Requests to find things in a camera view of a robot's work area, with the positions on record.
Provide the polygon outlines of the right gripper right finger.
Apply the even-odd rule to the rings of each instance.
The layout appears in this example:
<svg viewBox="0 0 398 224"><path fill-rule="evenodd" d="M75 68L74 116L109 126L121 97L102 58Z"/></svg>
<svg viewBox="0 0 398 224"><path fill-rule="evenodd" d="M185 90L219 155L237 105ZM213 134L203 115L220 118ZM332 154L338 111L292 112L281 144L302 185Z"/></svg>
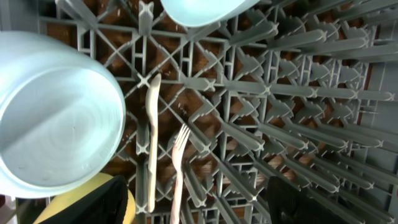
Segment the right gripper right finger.
<svg viewBox="0 0 398 224"><path fill-rule="evenodd" d="M273 224L350 223L277 176L269 179L266 198Z"/></svg>

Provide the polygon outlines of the green bowl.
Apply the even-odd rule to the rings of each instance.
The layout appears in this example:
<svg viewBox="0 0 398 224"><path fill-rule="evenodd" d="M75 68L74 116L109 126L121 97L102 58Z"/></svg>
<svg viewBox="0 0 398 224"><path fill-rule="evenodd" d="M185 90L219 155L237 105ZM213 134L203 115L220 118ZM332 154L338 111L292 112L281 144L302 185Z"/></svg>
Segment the green bowl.
<svg viewBox="0 0 398 224"><path fill-rule="evenodd" d="M164 11L177 24L202 27L230 19L259 0L160 0Z"/></svg>

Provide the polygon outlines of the small light blue bowl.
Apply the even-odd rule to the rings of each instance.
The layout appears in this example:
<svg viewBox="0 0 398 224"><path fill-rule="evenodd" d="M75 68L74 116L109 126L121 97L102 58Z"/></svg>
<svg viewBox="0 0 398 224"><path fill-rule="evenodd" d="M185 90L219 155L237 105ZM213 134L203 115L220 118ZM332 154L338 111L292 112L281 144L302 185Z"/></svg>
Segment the small light blue bowl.
<svg viewBox="0 0 398 224"><path fill-rule="evenodd" d="M121 141L126 105L114 76L63 42L1 32L1 193L42 198L94 177Z"/></svg>

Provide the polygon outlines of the white plastic fork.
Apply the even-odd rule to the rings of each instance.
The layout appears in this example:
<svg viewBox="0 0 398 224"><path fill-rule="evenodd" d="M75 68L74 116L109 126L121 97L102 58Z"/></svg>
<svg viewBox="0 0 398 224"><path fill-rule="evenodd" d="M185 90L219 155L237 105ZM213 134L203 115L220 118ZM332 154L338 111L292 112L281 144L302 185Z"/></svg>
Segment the white plastic fork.
<svg viewBox="0 0 398 224"><path fill-rule="evenodd" d="M172 209L170 214L170 223L180 223L180 207L182 200L183 190L183 171L182 171L182 158L185 150L185 146L189 139L190 129L186 124L183 124L180 131L177 134L174 146L172 149L172 163L176 170L176 183L174 190L174 199L172 202Z"/></svg>

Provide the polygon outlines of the white plastic spoon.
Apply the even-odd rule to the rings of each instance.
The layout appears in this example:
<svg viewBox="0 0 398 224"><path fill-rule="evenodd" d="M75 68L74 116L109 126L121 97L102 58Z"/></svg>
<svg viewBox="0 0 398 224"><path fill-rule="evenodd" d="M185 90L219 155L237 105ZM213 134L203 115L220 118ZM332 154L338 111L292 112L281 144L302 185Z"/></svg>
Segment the white plastic spoon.
<svg viewBox="0 0 398 224"><path fill-rule="evenodd" d="M155 209L157 148L158 148L158 99L161 84L161 74L158 73L151 81L146 93L146 113L150 122L150 152L148 162L148 198L147 209L152 213Z"/></svg>

